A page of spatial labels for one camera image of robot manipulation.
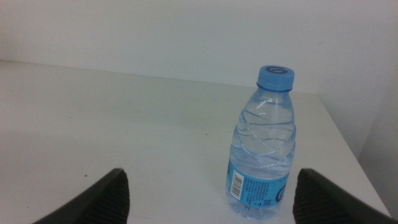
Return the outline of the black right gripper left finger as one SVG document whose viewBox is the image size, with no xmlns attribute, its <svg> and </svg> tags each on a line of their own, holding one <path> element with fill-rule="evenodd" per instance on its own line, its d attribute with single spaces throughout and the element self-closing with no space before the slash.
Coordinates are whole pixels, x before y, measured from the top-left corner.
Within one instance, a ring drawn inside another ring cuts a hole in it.
<svg viewBox="0 0 398 224">
<path fill-rule="evenodd" d="M 34 224 L 126 224 L 129 211 L 127 174 L 117 168 Z"/>
</svg>

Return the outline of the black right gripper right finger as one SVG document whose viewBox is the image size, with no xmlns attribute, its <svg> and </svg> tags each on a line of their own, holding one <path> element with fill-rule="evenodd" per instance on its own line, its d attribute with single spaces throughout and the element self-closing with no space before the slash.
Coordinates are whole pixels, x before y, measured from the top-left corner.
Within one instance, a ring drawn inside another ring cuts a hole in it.
<svg viewBox="0 0 398 224">
<path fill-rule="evenodd" d="M 298 224 L 397 224 L 313 169 L 301 169 L 295 189 Z"/>
</svg>

